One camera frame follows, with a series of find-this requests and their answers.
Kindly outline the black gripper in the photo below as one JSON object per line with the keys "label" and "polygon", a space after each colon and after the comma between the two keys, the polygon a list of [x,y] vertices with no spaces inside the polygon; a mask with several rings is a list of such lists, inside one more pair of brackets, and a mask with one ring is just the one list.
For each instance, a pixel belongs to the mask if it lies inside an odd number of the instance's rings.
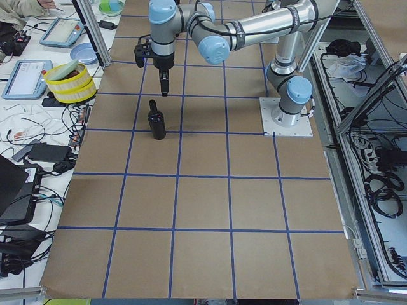
{"label": "black gripper", "polygon": [[163,96],[167,96],[169,92],[169,77],[168,73],[174,66],[174,54],[170,55],[153,55],[153,65],[159,70],[160,91]]}

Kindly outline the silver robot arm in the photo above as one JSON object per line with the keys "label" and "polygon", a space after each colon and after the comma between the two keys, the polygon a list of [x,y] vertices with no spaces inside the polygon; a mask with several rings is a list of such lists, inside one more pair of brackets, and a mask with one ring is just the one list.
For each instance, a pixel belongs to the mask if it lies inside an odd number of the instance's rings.
{"label": "silver robot arm", "polygon": [[174,66],[176,35],[186,32],[208,64],[224,62],[233,51],[278,38],[274,59],[267,68],[267,78],[279,88],[294,72],[296,47],[302,32],[312,32],[315,41],[334,15],[337,1],[281,1],[276,10],[231,20],[216,25],[209,3],[176,4],[175,1],[150,1],[150,37],[134,50],[135,61],[144,66],[147,58],[159,70],[161,94],[169,93],[169,70]]}

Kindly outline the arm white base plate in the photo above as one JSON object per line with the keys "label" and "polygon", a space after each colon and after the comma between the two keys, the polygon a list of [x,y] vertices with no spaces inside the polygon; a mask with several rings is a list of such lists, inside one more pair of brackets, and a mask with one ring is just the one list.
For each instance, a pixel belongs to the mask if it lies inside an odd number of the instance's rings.
{"label": "arm white base plate", "polygon": [[265,137],[313,137],[310,119],[304,105],[298,114],[286,114],[279,107],[280,98],[260,98],[260,111]]}

